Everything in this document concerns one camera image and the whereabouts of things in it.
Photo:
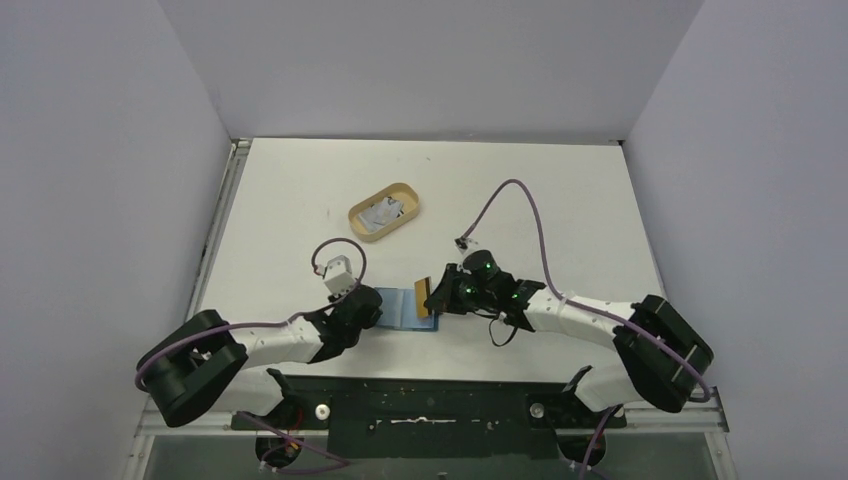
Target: white table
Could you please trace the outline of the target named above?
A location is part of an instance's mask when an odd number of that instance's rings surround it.
[[[411,288],[459,260],[453,239],[507,178],[523,180],[541,215],[554,282],[583,296],[625,301],[660,293],[627,173],[615,146],[256,139],[217,248],[201,308],[230,322],[272,321],[321,306],[327,291],[311,273],[321,241],[355,238],[347,212],[394,182],[421,198],[420,215],[363,244],[365,283]],[[527,200],[510,186],[472,235],[501,268],[544,280]],[[356,251],[331,246],[319,257]],[[371,329],[359,345],[316,365],[281,364],[285,374],[344,377],[566,382],[580,367],[608,365],[614,353],[586,342],[519,331],[495,348],[488,320],[444,315],[439,331]],[[496,338],[510,328],[496,326]]]

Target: purple cable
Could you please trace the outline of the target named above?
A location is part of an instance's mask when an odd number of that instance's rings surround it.
[[[219,333],[228,332],[230,330],[237,330],[237,329],[241,329],[241,328],[282,328],[282,327],[287,327],[287,326],[291,325],[291,323],[294,322],[295,319],[297,319],[298,317],[301,317],[301,316],[309,314],[309,313],[323,312],[325,310],[332,308],[333,305],[336,305],[337,303],[344,300],[344,298],[347,295],[349,295],[350,292],[356,290],[356,287],[359,286],[359,284],[362,282],[362,278],[365,276],[365,270],[368,267],[368,259],[365,256],[365,250],[363,250],[362,247],[359,246],[358,243],[354,242],[353,240],[351,240],[349,238],[344,238],[344,237],[331,238],[331,239],[321,243],[320,245],[318,245],[318,247],[312,253],[312,258],[310,259],[310,263],[312,264],[312,271],[314,272],[318,268],[318,266],[315,264],[315,259],[318,256],[318,252],[320,252],[327,245],[330,245],[331,243],[337,243],[337,242],[344,242],[344,243],[349,243],[349,244],[353,245],[354,247],[356,247],[357,250],[359,250],[359,254],[362,255],[362,268],[359,270],[359,277],[357,277],[356,283],[354,284],[353,288],[351,288],[348,291],[348,293],[342,295],[341,297],[337,298],[336,300],[330,302],[328,305],[325,305],[325,306],[323,306],[323,307],[321,307],[317,310],[294,313],[289,318],[283,320],[282,322],[250,322],[250,323],[235,323],[235,324],[230,324],[230,325],[222,325],[220,327],[210,328],[209,330],[204,330],[203,332],[200,332],[200,333],[188,336],[188,337],[186,337],[182,340],[176,341],[176,342],[168,345],[167,347],[163,348],[162,350],[156,352],[156,354],[154,354],[153,356],[148,358],[147,361],[144,362],[141,365],[141,367],[139,367],[138,371],[136,371],[136,374],[135,374],[135,386],[136,386],[136,388],[138,388],[142,392],[146,392],[147,388],[144,386],[144,375],[147,373],[147,371],[150,369],[150,367],[154,363],[159,361],[162,357],[168,355],[171,352],[174,352],[175,350],[179,350],[180,348],[182,348],[186,345],[194,343],[194,342],[201,340],[203,338],[210,337],[212,335],[217,335]]]
[[[333,471],[333,470],[338,470],[340,468],[345,468],[345,467],[347,467],[351,464],[350,460],[346,460],[346,459],[344,459],[344,458],[342,458],[338,455],[332,454],[332,453],[330,453],[326,450],[323,450],[321,448],[312,446],[308,443],[302,442],[299,439],[289,435],[288,433],[286,433],[282,430],[276,429],[276,428],[272,427],[271,425],[268,425],[267,423],[259,420],[258,418],[255,418],[253,415],[250,415],[247,412],[236,412],[236,415],[247,420],[247,421],[249,421],[250,423],[256,425],[257,427],[259,427],[263,430],[267,430],[267,431],[273,433],[274,435],[276,435],[276,436],[278,436],[278,437],[280,437],[284,440],[288,440],[291,443],[300,445],[301,447],[303,447],[307,450],[311,450],[311,451],[321,455],[324,458],[327,458],[327,459],[330,459],[330,460],[333,460],[333,461],[336,462],[335,465],[327,465],[327,466],[324,466],[324,467],[317,467],[317,468],[289,469],[288,467],[286,467],[284,469],[278,470],[278,473],[283,473],[283,474],[286,474],[286,475],[313,475],[313,474],[316,474],[316,473],[330,472],[330,471]],[[275,450],[283,448],[284,446],[285,445],[281,445],[279,447],[272,448],[271,450],[268,450],[267,452],[265,452],[262,455],[261,461],[264,462],[265,459],[268,458],[268,455],[270,455]]]
[[[583,480],[583,477],[586,476],[586,470],[589,466],[589,456],[592,454],[592,449],[595,448],[595,443],[597,443],[598,438],[601,437],[601,432],[604,431],[604,426],[607,424],[607,421],[609,421],[609,417],[611,417],[612,413],[617,409],[617,407],[608,408],[607,411],[604,413],[604,416],[601,417],[601,421],[598,422],[598,426],[597,428],[595,428],[595,433],[592,434],[592,439],[589,440],[589,447],[586,448],[586,453],[583,454],[583,463],[580,465],[580,473],[577,475],[577,480]],[[601,475],[599,472],[594,473],[603,478],[603,475]]]
[[[627,320],[623,317],[620,317],[620,316],[618,316],[614,313],[607,312],[606,310],[601,310],[601,309],[598,309],[598,308],[595,308],[595,307],[592,307],[592,306],[589,306],[589,305],[584,305],[580,302],[576,302],[574,300],[570,300],[568,298],[565,298],[559,292],[559,290],[557,290],[557,288],[554,286],[553,280],[551,280],[551,272],[548,269],[548,254],[547,254],[547,250],[545,248],[545,235],[542,232],[542,218],[539,216],[539,209],[536,207],[536,201],[533,200],[533,195],[530,193],[530,190],[527,188],[527,185],[524,185],[524,182],[522,182],[521,180],[511,178],[511,179],[503,182],[502,184],[500,184],[500,186],[497,188],[497,190],[495,190],[495,193],[493,193],[492,196],[489,198],[489,201],[486,202],[486,205],[483,207],[483,210],[480,211],[480,215],[477,216],[477,219],[474,220],[474,223],[472,223],[471,226],[468,227],[468,230],[466,230],[465,233],[462,234],[462,238],[468,238],[468,236],[471,235],[471,232],[473,232],[474,229],[477,228],[477,224],[483,218],[483,215],[486,213],[486,210],[488,210],[489,206],[491,206],[492,201],[494,201],[495,197],[497,197],[498,194],[501,193],[501,190],[503,190],[504,187],[506,187],[509,184],[518,185],[519,187],[521,187],[522,190],[524,190],[524,195],[527,196],[527,200],[530,202],[530,208],[533,209],[533,217],[536,219],[536,231],[539,234],[539,250],[541,251],[541,254],[542,254],[542,270],[545,272],[545,282],[547,282],[548,287],[551,289],[551,292],[554,294],[554,296],[558,300],[564,300],[566,305],[571,305],[572,307],[579,308],[581,310],[584,310],[584,311],[587,311],[587,312],[590,312],[590,313],[594,313],[595,315],[601,315],[601,316],[609,318],[610,320],[613,320],[617,323],[620,323],[620,324],[624,325],[625,327],[636,332],[642,338],[648,340],[651,344],[653,344],[655,347],[660,349],[660,351],[662,351],[663,353],[665,353],[666,355],[671,357],[675,362],[680,364],[680,366],[683,367],[684,370],[686,370],[686,373],[691,375],[692,378],[694,378],[695,381],[698,382],[698,385],[701,386],[701,389],[704,391],[704,396],[700,397],[700,398],[690,398],[689,400],[692,401],[692,402],[696,402],[696,403],[708,402],[710,400],[711,395],[710,395],[710,387],[707,385],[706,380],[704,380],[704,377],[702,377],[701,374],[698,373],[698,371],[695,370],[695,368],[692,365],[690,365],[689,362],[687,362],[686,359],[681,357],[677,352],[675,352],[674,350],[669,348],[666,344],[657,340],[656,337],[654,337],[653,335],[648,333],[648,331],[646,331],[644,328],[640,327],[639,325],[636,325],[635,323],[633,323],[633,322],[631,322],[631,321],[629,321],[629,320]]]

